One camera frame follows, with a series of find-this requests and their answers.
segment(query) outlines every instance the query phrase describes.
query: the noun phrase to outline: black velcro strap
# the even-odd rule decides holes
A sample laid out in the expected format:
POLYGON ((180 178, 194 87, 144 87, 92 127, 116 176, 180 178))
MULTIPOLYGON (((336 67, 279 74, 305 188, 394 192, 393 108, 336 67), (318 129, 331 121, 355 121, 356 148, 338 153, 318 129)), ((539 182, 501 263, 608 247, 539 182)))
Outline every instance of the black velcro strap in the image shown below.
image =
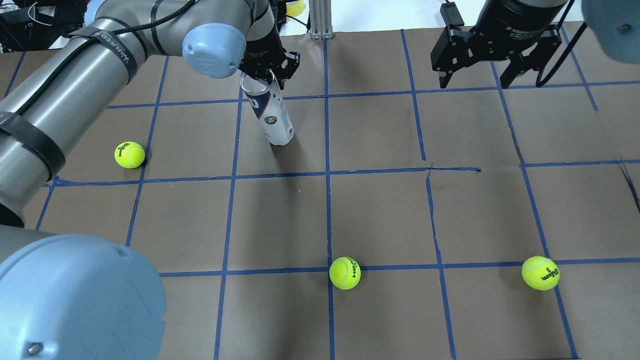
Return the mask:
POLYGON ((11 135, 22 143, 22 147, 30 151, 44 163, 49 170, 49 178, 53 177, 65 166, 65 155, 49 135, 32 123, 24 120, 16 113, 0 111, 0 131, 11 135))
POLYGON ((127 68, 127 72, 129 73, 129 81, 136 75, 138 72, 138 64, 136 63, 136 59, 133 57, 132 52, 128 47, 124 45, 122 41, 118 38, 114 33, 107 30, 100 30, 97 28, 92 28, 87 26, 85 28, 81 28, 77 31, 71 33, 71 35, 75 37, 83 37, 83 38, 96 38, 98 41, 102 43, 107 49, 111 50, 112 53, 116 54, 118 59, 122 61, 124 66, 127 68))

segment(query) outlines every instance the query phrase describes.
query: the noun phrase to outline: white cylindrical can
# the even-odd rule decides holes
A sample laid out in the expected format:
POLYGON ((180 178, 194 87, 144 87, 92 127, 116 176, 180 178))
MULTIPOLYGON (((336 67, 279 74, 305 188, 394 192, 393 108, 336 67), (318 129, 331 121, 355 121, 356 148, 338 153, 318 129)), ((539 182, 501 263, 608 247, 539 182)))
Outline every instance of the white cylindrical can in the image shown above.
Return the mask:
POLYGON ((255 80, 247 74, 240 77, 240 87, 258 117, 260 126, 273 145, 287 145, 293 138, 293 126, 273 72, 271 81, 255 80))

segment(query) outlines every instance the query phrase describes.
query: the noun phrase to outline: yellow object in background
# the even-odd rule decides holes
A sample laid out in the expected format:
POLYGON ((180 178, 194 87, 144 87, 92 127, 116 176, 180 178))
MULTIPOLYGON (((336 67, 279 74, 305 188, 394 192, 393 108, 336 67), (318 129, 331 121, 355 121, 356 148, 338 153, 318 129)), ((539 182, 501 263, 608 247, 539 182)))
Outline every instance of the yellow object in background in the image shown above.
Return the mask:
POLYGON ((287 15, 296 17, 305 10, 305 0, 297 0, 293 3, 287 3, 287 15))

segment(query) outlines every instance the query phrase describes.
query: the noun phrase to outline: blue tape line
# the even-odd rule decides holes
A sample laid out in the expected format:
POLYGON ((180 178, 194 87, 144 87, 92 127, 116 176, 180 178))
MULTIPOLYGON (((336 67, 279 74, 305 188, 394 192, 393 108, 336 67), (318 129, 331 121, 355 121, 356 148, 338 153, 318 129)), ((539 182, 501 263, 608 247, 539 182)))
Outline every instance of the blue tape line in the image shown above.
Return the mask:
MULTIPOLYGON (((545 233, 544 233, 544 230, 542 228, 542 222, 540 221, 540 214, 538 213, 538 206, 536 205, 536 199, 533 196, 533 190, 531 188, 531 182, 529 181, 529 175, 527 173, 527 167, 525 166, 526 162, 524 161, 524 158, 522 156, 522 152, 520 151, 520 146, 518 144, 518 138, 516 137, 515 129, 513 127, 513 122, 511 121, 511 115, 509 114, 509 108, 508 108, 507 102, 506 102, 506 100, 504 98, 504 92, 502 91, 502 87, 500 86, 498 73, 495 70, 495 65, 493 64, 493 62, 491 62, 491 69, 492 69, 492 72, 493 72, 493 77, 495 78, 495 84, 498 87, 498 93, 500 94, 500 100, 502 101, 502 106, 504 107, 504 114, 506 115, 507 123, 509 124, 509 128, 511 129, 511 136, 513 137, 513 145, 515 146, 516 151, 518 152, 518 157, 520 158, 520 169, 522 170, 522 176, 524 178, 525 185, 527 187, 527 193, 529 194, 529 201, 531 202, 531 208, 533 210, 533 215, 534 215, 534 217, 536 219, 536 225, 538 226, 538 233, 540 234, 540 242, 542 243, 542 247, 543 247, 545 256, 547 258, 550 258, 551 256, 549 255, 549 249, 547 248, 547 239, 545 237, 545 233)), ((560 290, 558 288, 556 288, 556 298, 557 298, 558 308, 560 310, 560 315, 563 318, 564 332, 566 334, 567 341, 569 342, 569 347, 572 350, 573 358, 576 359, 577 358, 577 352, 575 351, 575 344, 573 343, 573 336, 572 336, 572 333, 571 333, 571 328, 569 326, 569 322, 566 319, 566 312, 564 311, 564 305, 562 303, 562 296, 560 296, 560 290)))
MULTIPOLYGON (((158 104, 160 103, 160 97, 162 96, 162 90, 164 87, 164 79, 166 77, 166 70, 169 66, 169 56, 164 57, 164 67, 162 69, 162 76, 160 77, 160 86, 158 87, 158 93, 156 96, 156 105, 154 106, 154 114, 151 118, 151 126, 149 127, 149 136, 147 137, 147 146, 145 147, 145 158, 149 156, 149 149, 151 148, 151 139, 154 136, 154 129, 156 128, 156 118, 158 115, 158 104)), ((143 180, 145 179, 145 172, 147 171, 147 162, 143 162, 142 169, 140 170, 140 179, 138 181, 138 191, 136 192, 136 200, 133 203, 133 210, 131 211, 131 221, 129 222, 129 230, 127 231, 127 241, 125 246, 131 245, 131 235, 133 234, 133 225, 136 222, 136 215, 138 214, 138 204, 140 203, 140 195, 142 194, 143 180)))
POLYGON ((234 212, 234 197, 236 195, 236 174, 238 169, 238 148, 240 144, 240 122, 242 119, 242 99, 243 91, 238 91, 238 109, 236 118, 236 141, 234 144, 234 162, 231 171, 231 187, 229 190, 229 207, 227 210, 227 232, 225 235, 225 253, 222 260, 222 279, 220 281, 220 299, 218 301, 218 321, 216 323, 216 344, 214 348, 214 360, 220 358, 220 335, 222 333, 222 316, 225 305, 225 289, 227 287, 227 267, 229 262, 229 245, 231 239, 231 224, 234 212))
POLYGON ((445 269, 468 269, 468 268, 510 268, 522 266, 523 261, 504 261, 498 263, 451 263, 443 264, 445 269))
POLYGON ((438 92, 471 92, 471 91, 489 91, 496 90, 497 88, 493 86, 489 87, 479 87, 479 88, 446 88, 446 89, 425 89, 425 90, 416 90, 416 94, 433 94, 438 92))
POLYGON ((587 83, 587 85, 589 86, 611 86, 611 85, 638 85, 640 84, 640 81, 635 80, 635 81, 610 81, 610 82, 603 82, 603 83, 587 83))
POLYGON ((449 351, 451 352, 451 358, 456 360, 456 345, 453 338, 453 326, 451 325, 451 311, 449 309, 449 296, 447 294, 447 283, 444 277, 444 266, 442 264, 442 253, 438 246, 438 236, 436 232, 436 223, 433 212, 433 194, 431 192, 431 179, 427 177, 425 180, 427 188, 427 199, 429 201, 429 217, 431 218, 431 231, 433 233, 433 245, 436 250, 436 258, 438 260, 438 267, 440 273, 440 289, 442 291, 442 305, 444 306, 445 323, 447 324, 447 335, 449 337, 449 351))
MULTIPOLYGON (((564 30, 564 26, 561 28, 561 30, 562 30, 562 36, 564 37, 564 41, 566 41, 566 43, 569 44, 570 40, 569 40, 569 37, 566 36, 566 31, 564 30)), ((596 101, 593 98, 593 94, 591 93, 591 89, 589 88, 589 84, 587 83, 587 79, 585 79, 584 73, 582 72, 582 68, 580 67, 580 63, 578 62, 578 57, 576 57, 575 52, 573 50, 571 50, 571 57, 573 58, 573 63, 575 64, 575 67, 578 69, 578 75, 580 75, 580 79, 582 80, 584 89, 586 90, 587 95, 589 96, 591 105, 593 105, 593 109, 595 111, 599 111, 598 105, 596 104, 596 101)))
POLYGON ((424 153, 424 140, 422 139, 422 126, 420 124, 420 112, 418 111, 418 98, 415 95, 415 82, 413 81, 413 69, 411 67, 411 56, 409 56, 409 47, 406 44, 406 36, 404 29, 400 30, 402 36, 402 44, 404 46, 404 57, 406 58, 406 68, 409 70, 409 83, 411 84, 411 96, 413 97, 413 114, 415 115, 415 126, 418 131, 418 143, 420 145, 420 155, 423 161, 427 161, 424 153))
POLYGON ((329 268, 325 266, 312 268, 280 268, 280 269, 255 269, 255 270, 227 270, 227 276, 230 275, 263 275, 263 274, 307 274, 314 272, 328 272, 329 268))
POLYGON ((482 172, 481 168, 476 168, 476 167, 452 167, 452 168, 415 167, 415 168, 380 168, 380 169, 369 169, 369 170, 336 170, 336 171, 331 171, 331 175, 387 174, 387 173, 400 173, 400 172, 424 172, 424 171, 432 171, 432 170, 482 172))
POLYGON ((187 272, 161 272, 160 277, 191 277, 191 276, 220 276, 221 270, 217 271, 187 271, 187 272))
POLYGON ((145 184, 152 183, 181 183, 189 181, 216 181, 216 180, 231 180, 231 176, 201 176, 201 177, 167 177, 165 179, 144 179, 145 184))
POLYGON ((616 160, 603 160, 603 161, 576 161, 574 163, 535 163, 524 164, 527 168, 538 167, 579 167, 579 166, 591 166, 591 165, 617 165, 620 161, 616 160))
POLYGON ((554 260, 554 262, 557 265, 622 264, 622 263, 640 263, 640 258, 567 259, 567 260, 554 260))
MULTIPOLYGON (((547 84, 544 86, 545 88, 582 88, 584 84, 576 83, 576 84, 547 84)), ((509 90, 522 90, 522 89, 537 89, 536 85, 514 85, 509 86, 509 90)))
POLYGON ((160 106, 183 106, 183 105, 204 105, 204 104, 230 104, 239 102, 241 99, 231 100, 202 100, 202 101, 177 101, 177 102, 161 102, 160 106))
POLYGON ((56 188, 56 182, 58 181, 58 177, 55 177, 51 182, 49 188, 49 193, 47 194, 47 199, 44 200, 44 205, 42 206, 42 211, 40 212, 40 217, 38 218, 38 223, 36 224, 35 230, 39 231, 40 226, 42 225, 42 220, 44 219, 45 213, 47 213, 47 208, 49 207, 49 201, 51 200, 51 196, 53 195, 53 190, 56 188))
MULTIPOLYGON (((440 168, 440 167, 417 167, 417 168, 383 168, 383 169, 369 169, 369 170, 335 170, 331 171, 331 175, 354 175, 354 174, 389 174, 389 173, 405 173, 405 172, 425 172, 425 171, 471 171, 481 172, 481 168, 475 167, 452 167, 452 168, 440 168)), ((312 177, 312 176, 326 176, 326 172, 288 172, 281 174, 255 174, 255 175, 236 175, 238 179, 271 179, 275 177, 312 177)), ((231 176, 196 176, 196 177, 165 177, 165 178, 153 178, 143 179, 143 184, 152 183, 179 183, 179 182, 193 182, 193 181, 220 181, 231 180, 231 176)), ((120 185, 134 185, 139 184, 140 180, 123 180, 123 181, 71 181, 66 179, 58 179, 56 186, 59 187, 71 187, 71 186, 120 186, 120 185)))
POLYGON ((558 308, 560 309, 560 317, 562 318, 562 323, 564 325, 564 332, 566 333, 566 339, 569 341, 569 348, 571 349, 571 357, 572 359, 578 359, 578 351, 575 348, 575 343, 573 342, 573 335, 571 334, 571 328, 569 327, 569 319, 566 316, 566 311, 564 310, 564 302, 562 301, 562 295, 560 294, 560 288, 556 286, 554 288, 556 293, 556 299, 558 302, 558 308))
MULTIPOLYGON (((324 165, 326 176, 326 263, 327 267, 333 262, 331 247, 331 157, 329 145, 329 48, 327 39, 323 39, 324 49, 324 165)), ((335 325, 333 321, 333 284, 327 277, 328 307, 329 307, 329 358, 335 360, 335 325)))
POLYGON ((513 139, 513 145, 515 146, 516 152, 518 153, 518 159, 520 159, 520 163, 524 164, 524 157, 522 156, 522 151, 520 151, 520 144, 518 144, 516 131, 513 127, 513 121, 511 121, 511 114, 509 113, 509 108, 507 107, 507 100, 504 98, 504 92, 502 91, 502 87, 500 86, 500 77, 498 77, 498 72, 495 70, 495 64, 493 63, 493 61, 491 61, 491 71, 493 72, 493 78, 495 80, 495 84, 497 85, 498 94, 500 95, 502 109, 504 110, 504 114, 507 117, 507 123, 509 124, 509 130, 511 131, 511 139, 513 139))
POLYGON ((70 186, 119 186, 119 185, 135 185, 139 184, 140 180, 126 180, 126 181, 69 181, 64 179, 58 179, 56 186, 61 188, 70 186))
POLYGON ((307 99, 322 99, 324 95, 301 95, 301 96, 283 96, 285 100, 307 100, 307 99))
POLYGON ((18 65, 15 66, 15 71, 13 71, 13 76, 11 77, 11 80, 9 81, 9 85, 6 87, 6 91, 4 92, 4 97, 7 97, 7 95, 9 95, 9 93, 11 92, 11 87, 13 87, 13 82, 15 81, 16 76, 18 76, 18 71, 20 70, 20 67, 22 66, 22 61, 24 60, 24 55, 26 53, 23 51, 22 55, 20 55, 20 60, 18 60, 18 65))
POLYGON ((410 91, 386 91, 386 92, 356 92, 352 94, 325 94, 323 97, 338 98, 338 97, 367 97, 367 96, 390 96, 390 95, 409 95, 410 91))
POLYGON ((360 267, 362 271, 434 270, 439 268, 442 268, 439 264, 369 265, 360 267))
MULTIPOLYGON (((602 258, 602 259, 561 259, 554 260, 557 265, 594 265, 594 264, 625 264, 640 263, 640 258, 602 258)), ((364 272, 368 271, 402 271, 402 270, 436 270, 436 269, 471 269, 471 268, 513 268, 522 266, 522 261, 503 261, 493 263, 444 263, 444 264, 409 264, 409 265, 368 265, 361 266, 364 272)), ((163 272, 162 277, 189 277, 189 276, 240 276, 240 275, 262 275, 262 274, 304 274, 328 272, 328 267, 310 268, 274 268, 274 269, 253 269, 253 270, 211 270, 196 272, 163 272)))
POLYGON ((107 109, 153 108, 156 104, 110 105, 107 109))
POLYGON ((326 172, 286 172, 283 174, 238 175, 236 179, 270 179, 272 177, 325 176, 326 172))

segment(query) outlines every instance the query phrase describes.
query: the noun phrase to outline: metal post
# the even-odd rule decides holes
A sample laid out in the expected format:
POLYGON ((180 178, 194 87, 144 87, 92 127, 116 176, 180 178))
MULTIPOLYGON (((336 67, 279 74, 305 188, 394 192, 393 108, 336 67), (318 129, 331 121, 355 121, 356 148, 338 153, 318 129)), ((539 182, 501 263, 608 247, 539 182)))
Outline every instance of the metal post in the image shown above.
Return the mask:
POLYGON ((333 38, 331 25, 331 0, 309 0, 311 38, 314 40, 333 38))

